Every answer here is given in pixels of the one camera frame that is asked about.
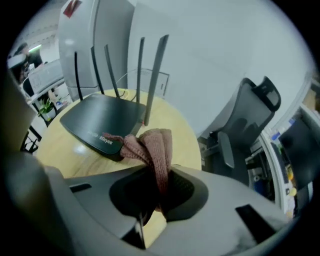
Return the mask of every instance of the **chair headrest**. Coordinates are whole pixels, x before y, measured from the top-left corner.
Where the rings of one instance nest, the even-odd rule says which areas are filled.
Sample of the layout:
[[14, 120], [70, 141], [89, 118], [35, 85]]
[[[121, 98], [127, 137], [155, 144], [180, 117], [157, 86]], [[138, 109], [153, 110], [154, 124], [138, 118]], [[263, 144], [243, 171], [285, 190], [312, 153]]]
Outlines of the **chair headrest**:
[[262, 83], [258, 86], [256, 86], [251, 80], [249, 85], [252, 87], [251, 90], [254, 94], [259, 97], [270, 111], [276, 112], [280, 108], [280, 93], [268, 77], [265, 76]]

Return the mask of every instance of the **knitted rag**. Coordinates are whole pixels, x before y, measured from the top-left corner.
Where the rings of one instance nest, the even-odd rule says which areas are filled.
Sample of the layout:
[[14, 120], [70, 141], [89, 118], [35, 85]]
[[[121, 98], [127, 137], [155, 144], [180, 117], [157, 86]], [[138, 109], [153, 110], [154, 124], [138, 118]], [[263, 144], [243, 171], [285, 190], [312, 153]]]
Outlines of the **knitted rag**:
[[169, 129], [150, 129], [139, 138], [129, 134], [124, 138], [109, 133], [104, 137], [123, 143], [120, 155], [124, 158], [138, 159], [154, 172], [156, 184], [161, 196], [168, 189], [168, 173], [172, 159], [172, 135]]

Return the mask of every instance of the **computer monitor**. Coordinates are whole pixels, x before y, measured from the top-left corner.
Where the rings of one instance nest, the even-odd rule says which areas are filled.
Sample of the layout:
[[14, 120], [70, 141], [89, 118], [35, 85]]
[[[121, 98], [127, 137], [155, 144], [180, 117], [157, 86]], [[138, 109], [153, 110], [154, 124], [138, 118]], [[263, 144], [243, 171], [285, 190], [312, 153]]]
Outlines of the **computer monitor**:
[[319, 174], [319, 143], [301, 119], [297, 119], [279, 140], [291, 164], [296, 188], [300, 190]]

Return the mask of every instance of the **wifi router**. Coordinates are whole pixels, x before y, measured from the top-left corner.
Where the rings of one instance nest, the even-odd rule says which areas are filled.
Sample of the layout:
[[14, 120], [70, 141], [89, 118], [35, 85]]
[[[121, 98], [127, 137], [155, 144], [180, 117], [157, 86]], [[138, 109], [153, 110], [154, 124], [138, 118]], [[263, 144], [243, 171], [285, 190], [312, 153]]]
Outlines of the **wifi router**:
[[140, 40], [139, 48], [136, 102], [121, 99], [119, 96], [111, 66], [108, 45], [104, 47], [104, 52], [116, 97], [107, 96], [104, 93], [97, 68], [95, 49], [92, 47], [91, 55], [93, 67], [101, 94], [93, 93], [83, 99], [78, 77], [78, 55], [77, 52], [75, 52], [74, 71], [80, 102], [61, 117], [60, 123], [63, 127], [79, 141], [99, 154], [116, 162], [121, 161], [123, 157], [120, 156], [120, 150], [123, 144], [120, 141], [106, 138], [105, 134], [118, 135], [121, 137], [125, 137], [129, 134], [136, 135], [143, 122], [145, 126], [149, 124], [152, 102], [168, 37], [169, 35], [161, 37], [158, 43], [146, 105], [140, 103], [140, 80], [145, 42], [144, 37]]

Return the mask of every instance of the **round table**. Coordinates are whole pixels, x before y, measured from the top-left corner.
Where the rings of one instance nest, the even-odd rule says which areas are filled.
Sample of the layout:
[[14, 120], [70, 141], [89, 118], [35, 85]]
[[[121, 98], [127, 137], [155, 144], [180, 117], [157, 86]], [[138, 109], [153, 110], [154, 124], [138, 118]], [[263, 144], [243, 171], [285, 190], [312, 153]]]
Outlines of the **round table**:
[[[105, 90], [108, 96], [115, 97], [114, 90]], [[135, 90], [127, 90], [127, 100], [135, 97]], [[140, 102], [147, 104], [148, 94], [140, 93]], [[104, 174], [143, 164], [139, 160], [125, 158], [114, 162], [88, 148], [72, 136], [60, 123], [60, 118], [78, 104], [76, 100], [57, 115], [46, 129], [39, 144], [36, 157], [46, 166], [58, 168], [65, 178]], [[201, 155], [197, 138], [188, 122], [177, 109], [157, 96], [153, 99], [148, 126], [142, 126], [137, 134], [154, 128], [166, 128], [172, 132], [172, 161], [201, 170]], [[159, 212], [154, 212], [148, 224], [143, 227], [145, 245], [148, 247], [166, 227], [166, 220]]]

